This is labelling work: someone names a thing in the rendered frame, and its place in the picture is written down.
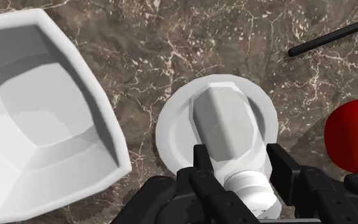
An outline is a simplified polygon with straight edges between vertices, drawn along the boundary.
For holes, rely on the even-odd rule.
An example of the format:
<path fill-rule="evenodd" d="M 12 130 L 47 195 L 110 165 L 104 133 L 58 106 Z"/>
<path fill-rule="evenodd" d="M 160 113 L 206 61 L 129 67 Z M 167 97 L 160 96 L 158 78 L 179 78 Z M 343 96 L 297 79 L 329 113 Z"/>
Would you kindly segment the white round plate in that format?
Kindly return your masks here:
<path fill-rule="evenodd" d="M 276 143 L 279 129 L 277 110 L 268 94 L 252 81 L 231 74 L 195 78 L 175 91 L 166 101 L 156 123 L 155 143 L 167 169 L 176 173 L 193 165 L 193 147 L 200 144 L 192 120 L 190 99 L 208 87 L 231 87 L 245 95 L 255 114 L 264 143 Z"/>

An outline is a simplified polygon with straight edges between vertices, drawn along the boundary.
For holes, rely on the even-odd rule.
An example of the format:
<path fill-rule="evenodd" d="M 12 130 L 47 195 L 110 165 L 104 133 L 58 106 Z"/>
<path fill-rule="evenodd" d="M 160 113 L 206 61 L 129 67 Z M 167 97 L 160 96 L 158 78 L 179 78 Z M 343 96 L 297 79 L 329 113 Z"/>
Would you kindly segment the black-handled utensil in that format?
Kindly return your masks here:
<path fill-rule="evenodd" d="M 312 39 L 298 46 L 292 47 L 288 50 L 290 57 L 295 57 L 302 53 L 308 52 L 322 45 L 326 45 L 330 42 L 349 36 L 353 33 L 358 32 L 358 22 L 342 27 L 341 29 L 335 30 L 318 38 Z"/>

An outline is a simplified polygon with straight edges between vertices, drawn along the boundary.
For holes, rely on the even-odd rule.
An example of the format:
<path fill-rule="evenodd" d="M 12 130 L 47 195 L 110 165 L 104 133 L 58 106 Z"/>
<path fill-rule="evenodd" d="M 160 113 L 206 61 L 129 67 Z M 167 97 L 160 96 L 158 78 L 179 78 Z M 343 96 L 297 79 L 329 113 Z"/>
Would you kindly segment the red apple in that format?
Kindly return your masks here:
<path fill-rule="evenodd" d="M 324 144 L 334 164 L 358 173 L 358 99 L 341 105 L 328 116 Z"/>

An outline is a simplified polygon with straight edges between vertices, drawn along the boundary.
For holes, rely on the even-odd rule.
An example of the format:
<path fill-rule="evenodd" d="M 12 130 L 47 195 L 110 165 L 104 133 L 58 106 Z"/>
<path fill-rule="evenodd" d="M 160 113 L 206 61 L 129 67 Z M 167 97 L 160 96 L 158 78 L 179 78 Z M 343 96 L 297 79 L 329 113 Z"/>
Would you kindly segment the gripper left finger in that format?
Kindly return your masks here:
<path fill-rule="evenodd" d="M 149 178 L 111 224 L 259 224 L 214 177 L 206 146 L 195 145 L 193 155 L 193 166 L 180 169 L 176 179 Z"/>

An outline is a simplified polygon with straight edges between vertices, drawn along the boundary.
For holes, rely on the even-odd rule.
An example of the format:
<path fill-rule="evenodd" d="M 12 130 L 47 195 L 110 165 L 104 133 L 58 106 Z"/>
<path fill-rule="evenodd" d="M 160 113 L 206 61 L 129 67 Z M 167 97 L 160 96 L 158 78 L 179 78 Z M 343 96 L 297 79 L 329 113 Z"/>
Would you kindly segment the white bottle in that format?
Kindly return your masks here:
<path fill-rule="evenodd" d="M 239 90 L 233 83 L 211 83 L 192 99 L 192 117 L 209 152 L 214 175 L 261 219 L 277 219 L 282 205 L 270 184 L 266 152 L 276 143 L 277 112 L 260 88 Z"/>

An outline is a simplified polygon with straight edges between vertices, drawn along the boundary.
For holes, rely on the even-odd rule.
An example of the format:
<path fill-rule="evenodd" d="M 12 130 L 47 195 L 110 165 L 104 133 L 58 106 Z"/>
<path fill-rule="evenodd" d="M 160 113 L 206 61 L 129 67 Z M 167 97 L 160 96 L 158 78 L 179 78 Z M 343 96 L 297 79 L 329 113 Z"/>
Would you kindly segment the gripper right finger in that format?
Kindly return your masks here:
<path fill-rule="evenodd" d="M 343 181 L 319 168 L 299 165 L 279 144 L 266 147 L 272 173 L 270 181 L 297 218 L 318 218 L 321 224 L 358 224 L 358 173 Z"/>

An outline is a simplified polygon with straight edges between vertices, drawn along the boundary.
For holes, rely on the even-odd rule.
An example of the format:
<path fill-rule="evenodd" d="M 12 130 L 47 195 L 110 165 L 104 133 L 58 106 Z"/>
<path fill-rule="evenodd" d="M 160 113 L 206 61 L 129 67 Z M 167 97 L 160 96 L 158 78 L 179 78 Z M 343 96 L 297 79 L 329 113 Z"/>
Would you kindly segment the white square bowl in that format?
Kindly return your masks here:
<path fill-rule="evenodd" d="M 107 95 L 41 9 L 0 14 L 0 224 L 99 193 L 132 169 Z"/>

